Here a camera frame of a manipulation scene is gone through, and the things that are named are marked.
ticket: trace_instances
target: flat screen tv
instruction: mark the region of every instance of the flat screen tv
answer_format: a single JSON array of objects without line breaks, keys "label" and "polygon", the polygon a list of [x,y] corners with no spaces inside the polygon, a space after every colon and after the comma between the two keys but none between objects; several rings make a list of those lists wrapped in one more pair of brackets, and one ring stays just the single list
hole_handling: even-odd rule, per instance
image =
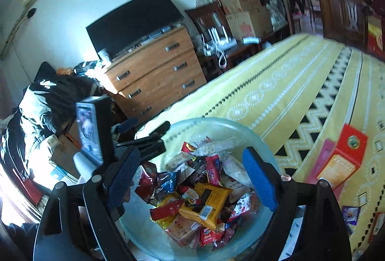
[{"label": "flat screen tv", "polygon": [[171,0],[132,0],[87,26],[96,52],[103,49],[114,59],[141,38],[181,21]]}]

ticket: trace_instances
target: dresser drawer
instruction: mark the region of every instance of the dresser drawer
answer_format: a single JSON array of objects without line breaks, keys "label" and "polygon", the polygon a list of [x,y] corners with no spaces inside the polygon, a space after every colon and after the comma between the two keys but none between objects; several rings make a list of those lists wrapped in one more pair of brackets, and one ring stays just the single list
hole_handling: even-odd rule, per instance
[{"label": "dresser drawer", "polygon": [[193,44],[183,27],[154,39],[131,54],[114,62],[107,77],[117,91],[124,89],[157,67],[183,52],[193,49]]},{"label": "dresser drawer", "polygon": [[119,94],[130,99],[131,106],[162,98],[181,89],[189,79],[202,73],[194,50],[183,53],[123,89]]},{"label": "dresser drawer", "polygon": [[143,124],[181,98],[206,84],[206,79],[201,72],[194,77],[186,78],[183,82],[184,83],[179,82],[176,84],[175,89],[172,91],[171,88],[173,88],[173,86],[167,86],[165,89],[168,89],[168,94],[158,92],[146,98],[143,102],[137,103],[134,107],[121,109],[127,117],[137,117],[139,124]]}]

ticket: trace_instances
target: drawer handle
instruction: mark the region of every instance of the drawer handle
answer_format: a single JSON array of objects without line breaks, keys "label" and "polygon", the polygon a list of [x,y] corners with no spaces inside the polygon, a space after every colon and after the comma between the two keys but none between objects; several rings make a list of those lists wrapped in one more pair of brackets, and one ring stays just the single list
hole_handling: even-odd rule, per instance
[{"label": "drawer handle", "polygon": [[132,94],[129,94],[127,97],[131,99],[131,98],[139,95],[140,93],[141,93],[141,90],[140,90],[140,88],[138,88],[138,90],[136,92],[133,92]]},{"label": "drawer handle", "polygon": [[187,66],[187,62],[186,61],[184,61],[182,64],[180,64],[180,65],[176,65],[176,66],[174,66],[174,70],[175,71],[178,71],[178,70],[180,70],[182,67],[185,67],[185,66]]},{"label": "drawer handle", "polygon": [[116,77],[116,80],[117,81],[121,81],[122,79],[124,79],[126,76],[128,76],[128,74],[130,74],[130,71],[127,70],[126,72],[120,74],[119,76]]},{"label": "drawer handle", "polygon": [[179,46],[179,43],[176,42],[176,43],[174,43],[173,45],[166,47],[166,51],[173,50],[173,49],[175,49],[175,48],[178,47],[178,46]]},{"label": "drawer handle", "polygon": [[190,82],[183,84],[182,88],[187,88],[195,84],[195,81],[192,79]]},{"label": "drawer handle", "polygon": [[145,110],[141,111],[141,114],[146,114],[148,111],[150,111],[152,108],[151,106],[148,106]]}]

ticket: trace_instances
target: patterned bedspread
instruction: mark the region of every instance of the patterned bedspread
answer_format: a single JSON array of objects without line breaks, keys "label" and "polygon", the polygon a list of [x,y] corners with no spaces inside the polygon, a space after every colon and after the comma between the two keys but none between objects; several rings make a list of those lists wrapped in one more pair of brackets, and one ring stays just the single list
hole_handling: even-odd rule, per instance
[{"label": "patterned bedspread", "polygon": [[361,206],[350,237],[365,249],[375,212],[385,212],[385,64],[321,37],[298,34],[236,68],[149,121],[138,138],[164,121],[222,117],[258,134],[282,172],[304,182],[325,139],[344,123],[368,135],[361,168],[345,182],[340,205]]}]

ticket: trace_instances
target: plastic bowl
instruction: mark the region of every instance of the plastic bowl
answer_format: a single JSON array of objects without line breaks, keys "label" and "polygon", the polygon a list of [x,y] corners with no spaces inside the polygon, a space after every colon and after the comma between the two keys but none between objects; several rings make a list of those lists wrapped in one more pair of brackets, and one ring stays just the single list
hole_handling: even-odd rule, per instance
[{"label": "plastic bowl", "polygon": [[[241,161],[242,151],[252,146],[265,162],[271,163],[279,171],[273,154],[259,136],[241,124],[214,117],[188,119],[173,124],[162,138],[166,152],[151,162],[157,165],[159,172],[163,171],[164,164],[180,152],[183,142],[190,142],[198,136],[209,136],[212,140],[241,138],[244,144],[233,150],[234,157]],[[139,171],[135,175],[132,190],[135,190],[138,178]],[[253,245],[263,234],[272,216],[270,209],[261,207],[257,214],[249,217],[247,223],[242,224],[225,247],[212,252],[211,245],[196,250],[179,247],[159,225],[150,220],[149,209],[153,207],[146,204],[135,192],[132,191],[130,202],[124,206],[126,213],[120,221],[128,238],[147,254],[167,261],[228,260]]]}]

